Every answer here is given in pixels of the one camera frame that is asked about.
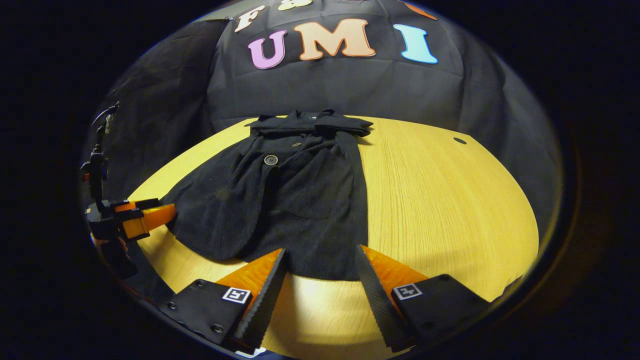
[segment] yellow wooden tabletop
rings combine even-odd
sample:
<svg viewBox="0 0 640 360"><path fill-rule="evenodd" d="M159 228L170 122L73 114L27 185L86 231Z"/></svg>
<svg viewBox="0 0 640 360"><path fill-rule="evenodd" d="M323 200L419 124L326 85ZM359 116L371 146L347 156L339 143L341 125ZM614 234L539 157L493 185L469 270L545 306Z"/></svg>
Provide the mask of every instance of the yellow wooden tabletop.
<svg viewBox="0 0 640 360"><path fill-rule="evenodd" d="M358 139L367 183L369 247L428 277L450 274L487 301L523 275L538 253L538 230L524 193L473 138L437 127L358 117L374 123ZM249 136L245 120L181 154L129 199L162 197L222 149ZM462 139L466 144L454 140ZM178 292L216 281L245 262L213 262L165 226L140 247ZM300 359L387 359L362 285L287 274L262 346Z"/></svg>

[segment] coat button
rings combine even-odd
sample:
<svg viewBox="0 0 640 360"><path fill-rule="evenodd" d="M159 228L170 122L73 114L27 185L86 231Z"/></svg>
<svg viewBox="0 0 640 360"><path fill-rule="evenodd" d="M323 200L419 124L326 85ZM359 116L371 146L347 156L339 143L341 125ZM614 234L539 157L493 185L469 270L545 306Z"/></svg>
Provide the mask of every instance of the coat button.
<svg viewBox="0 0 640 360"><path fill-rule="evenodd" d="M275 155L267 155L264 157L264 163L271 166L276 165L278 158Z"/></svg>

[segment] letter m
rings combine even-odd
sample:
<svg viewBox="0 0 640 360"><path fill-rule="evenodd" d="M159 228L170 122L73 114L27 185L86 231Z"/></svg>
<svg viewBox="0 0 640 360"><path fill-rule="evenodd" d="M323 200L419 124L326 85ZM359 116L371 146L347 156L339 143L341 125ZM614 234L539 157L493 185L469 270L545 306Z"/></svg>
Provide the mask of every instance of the letter m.
<svg viewBox="0 0 640 360"><path fill-rule="evenodd" d="M303 52L300 60L315 60L323 54L317 49L320 45L329 55L335 56L342 42L345 43L342 54L346 56L373 56L374 49L369 47L367 34L364 32L366 20L344 19L335 27L332 33L317 22L306 22L293 28L302 37Z"/></svg>

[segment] pink letter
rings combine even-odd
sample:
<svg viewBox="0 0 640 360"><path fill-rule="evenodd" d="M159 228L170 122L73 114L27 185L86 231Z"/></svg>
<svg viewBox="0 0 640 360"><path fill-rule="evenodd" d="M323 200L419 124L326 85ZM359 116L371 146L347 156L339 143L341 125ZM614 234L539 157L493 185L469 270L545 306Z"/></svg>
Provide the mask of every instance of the pink letter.
<svg viewBox="0 0 640 360"><path fill-rule="evenodd" d="M276 53L270 59L264 58L264 51L262 50L262 43L264 42L263 38L249 44L251 59L253 60L255 67L262 70L268 69L278 65L284 59L284 35L286 33L287 30L280 30L269 35L269 38L273 40L273 46L276 49Z"/></svg>

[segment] blue letter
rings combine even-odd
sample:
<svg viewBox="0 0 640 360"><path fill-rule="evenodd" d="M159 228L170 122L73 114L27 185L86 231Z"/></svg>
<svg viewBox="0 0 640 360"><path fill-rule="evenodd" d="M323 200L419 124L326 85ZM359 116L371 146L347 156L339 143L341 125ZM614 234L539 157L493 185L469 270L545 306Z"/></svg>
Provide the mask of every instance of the blue letter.
<svg viewBox="0 0 640 360"><path fill-rule="evenodd" d="M402 24L395 24L394 29L400 31L404 38L406 50L402 52L403 58L421 63L438 63L438 59L431 55L427 40L424 38L424 35L427 35L426 31Z"/></svg>

